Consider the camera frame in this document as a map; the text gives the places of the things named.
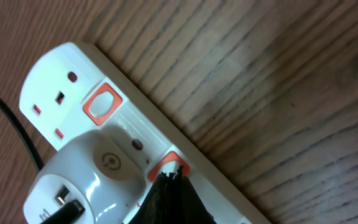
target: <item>power switch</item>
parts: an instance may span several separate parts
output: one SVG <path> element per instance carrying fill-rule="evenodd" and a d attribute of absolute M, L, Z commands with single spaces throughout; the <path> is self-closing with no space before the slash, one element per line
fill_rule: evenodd
<path fill-rule="evenodd" d="M 94 118 L 100 117 L 109 112 L 110 108 L 112 107 L 113 101 L 114 96 L 110 92 L 102 92 L 97 95 L 92 101 L 91 107 L 89 108 L 89 112 Z"/>

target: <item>orange rocker switch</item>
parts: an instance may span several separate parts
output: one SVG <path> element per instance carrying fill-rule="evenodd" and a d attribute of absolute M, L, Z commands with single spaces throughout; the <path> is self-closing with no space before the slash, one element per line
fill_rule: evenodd
<path fill-rule="evenodd" d="M 122 98 L 107 83 L 103 83 L 84 104 L 83 111 L 100 126 L 122 103 Z"/>
<path fill-rule="evenodd" d="M 186 161 L 183 160 L 176 152 L 171 151 L 149 172 L 149 174 L 147 175 L 149 181 L 151 181 L 151 183 L 154 183 L 154 180 L 161 167 L 172 161 L 177 161 L 180 165 L 183 166 L 183 176 L 186 176 L 190 172 L 190 167 L 186 163 Z"/>

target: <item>plug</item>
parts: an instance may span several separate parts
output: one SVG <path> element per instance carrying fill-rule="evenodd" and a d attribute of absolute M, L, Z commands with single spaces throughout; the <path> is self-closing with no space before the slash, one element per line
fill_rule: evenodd
<path fill-rule="evenodd" d="M 101 131 L 63 146 L 37 174 L 24 203 L 28 223 L 41 223 L 67 202 L 84 208 L 75 223 L 122 223 L 143 196 L 142 171 Z"/>
<path fill-rule="evenodd" d="M 74 223 L 84 212 L 84 207 L 78 200 L 65 203 L 62 208 L 47 218 L 42 224 Z"/>

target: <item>socket hole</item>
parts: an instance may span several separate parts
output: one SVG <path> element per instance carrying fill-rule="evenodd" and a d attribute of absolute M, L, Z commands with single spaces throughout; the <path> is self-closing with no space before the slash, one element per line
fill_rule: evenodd
<path fill-rule="evenodd" d="M 59 92 L 56 97 L 56 103 L 60 105 L 63 102 L 64 97 L 65 95 L 62 92 Z"/>
<path fill-rule="evenodd" d="M 58 136 L 58 138 L 60 138 L 60 139 L 62 139 L 64 137 L 64 134 L 59 129 L 56 129 L 55 133 Z"/>
<path fill-rule="evenodd" d="M 34 112 L 37 114 L 37 115 L 40 115 L 41 114 L 41 109 L 37 106 L 37 105 L 34 105 L 32 107 L 32 109 L 34 110 Z"/>
<path fill-rule="evenodd" d="M 66 186 L 63 185 L 63 187 L 56 194 L 55 200 L 60 206 L 66 204 L 65 197 L 68 195 L 68 193 L 70 193 L 70 191 L 66 188 Z"/>
<path fill-rule="evenodd" d="M 132 140 L 132 146 L 138 151 L 143 149 L 143 144 L 138 139 Z"/>
<path fill-rule="evenodd" d="M 77 75 L 74 72 L 69 72 L 67 78 L 73 83 L 77 81 Z"/>

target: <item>cable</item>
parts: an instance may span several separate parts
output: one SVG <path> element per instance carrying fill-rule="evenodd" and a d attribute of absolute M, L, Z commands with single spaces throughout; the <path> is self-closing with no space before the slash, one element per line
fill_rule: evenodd
<path fill-rule="evenodd" d="M 0 109 L 8 120 L 12 123 L 13 127 L 19 134 L 20 138 L 22 139 L 25 147 L 27 148 L 27 151 L 30 154 L 30 157 L 32 159 L 32 162 L 35 165 L 35 168 L 37 171 L 40 171 L 42 167 L 44 166 L 44 162 L 42 162 L 42 159 L 40 157 L 40 154 L 38 153 L 37 149 L 34 146 L 34 143 L 31 141 L 30 136 L 27 134 L 23 126 L 20 124 L 19 120 L 15 116 L 15 114 L 11 111 L 11 109 L 3 102 L 2 99 L 0 99 Z"/>

